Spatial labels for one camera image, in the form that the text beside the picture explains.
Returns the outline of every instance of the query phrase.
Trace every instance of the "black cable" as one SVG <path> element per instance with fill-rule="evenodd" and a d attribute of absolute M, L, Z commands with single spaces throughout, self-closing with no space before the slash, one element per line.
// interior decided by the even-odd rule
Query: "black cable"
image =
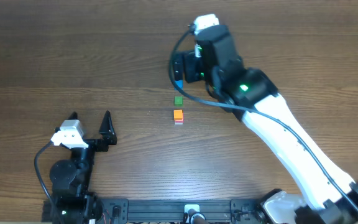
<path fill-rule="evenodd" d="M 319 159 L 316 157 L 316 155 L 313 153 L 313 151 L 309 148 L 309 146 L 307 145 L 307 143 L 304 142 L 304 140 L 294 131 L 292 130 L 291 127 L 289 127 L 288 125 L 286 125 L 285 123 L 283 123 L 282 121 L 280 121 L 277 118 L 274 118 L 268 114 L 259 112 L 258 110 L 254 110 L 251 108 L 246 108 L 244 106 L 237 106 L 237 105 L 229 105 L 226 103 L 217 103 L 217 102 L 213 102 L 213 101 L 209 101 L 209 100 L 203 100 L 201 98 L 198 98 L 196 96 L 192 96 L 188 93 L 186 93 L 185 91 L 183 91 L 183 89 L 181 89 L 175 82 L 174 76 L 173 76 L 173 72 L 172 72 L 172 67 L 173 67 L 173 59 L 174 56 L 178 50 L 179 45 L 183 42 L 183 40 L 187 37 L 187 35 L 190 33 L 190 30 L 187 30 L 178 40 L 178 42 L 175 44 L 175 46 L 173 47 L 171 56 L 170 56 L 170 60 L 169 60 L 169 64 L 168 64 L 168 74 L 169 74 L 169 79 L 172 82 L 172 85 L 179 91 L 179 93 L 181 93 L 183 96 L 194 100 L 198 103 L 202 103 L 202 104 L 206 104 L 206 105 L 210 105 L 210 106 L 219 106 L 219 107 L 223 107 L 223 108 L 230 108 L 230 109 L 236 109 L 236 110 L 242 110 L 242 111 L 248 111 L 250 113 L 256 113 L 259 114 L 261 116 L 264 116 L 265 118 L 271 119 L 272 121 L 278 123 L 279 125 L 283 126 L 285 129 L 289 130 L 289 132 L 291 132 L 296 139 L 298 140 L 298 142 L 305 148 L 306 151 L 308 151 L 308 153 L 311 155 L 311 157 L 313 158 L 313 160 L 317 163 L 318 167 L 321 169 L 321 171 L 323 172 L 323 174 L 327 177 L 327 179 L 330 181 L 330 183 L 335 187 L 335 189 L 347 200 L 347 202 L 349 202 L 349 204 L 351 205 L 351 207 L 353 207 L 353 209 L 357 212 L 358 214 L 358 206 L 352 201 L 352 199 L 349 198 L 349 196 L 347 196 L 347 194 L 338 186 L 338 184 L 335 182 L 335 180 L 330 176 L 330 174 L 327 172 L 327 170 L 324 168 L 324 166 L 320 163 Z"/>
<path fill-rule="evenodd" d="M 58 219 L 59 219 L 59 222 L 60 224 L 65 224 L 65 222 L 63 221 L 63 219 L 61 218 L 58 210 L 57 210 L 57 207 L 55 205 L 55 203 L 53 202 L 50 194 L 49 194 L 49 191 L 47 189 L 47 187 L 45 186 L 45 183 L 44 181 L 42 180 L 42 177 L 41 177 L 41 173 L 40 173 L 40 170 L 38 168 L 38 158 L 40 157 L 40 155 L 50 146 L 52 145 L 52 141 L 49 141 L 43 148 L 40 149 L 40 151 L 37 152 L 37 154 L 35 155 L 35 158 L 34 158 L 34 167 L 35 167 L 35 172 L 37 173 L 37 177 L 38 177 L 38 180 L 40 181 L 40 184 L 41 184 L 41 187 L 42 189 L 44 190 L 45 194 L 47 195 L 47 198 L 49 199 L 49 202 L 52 206 L 52 213 L 55 212 Z"/>

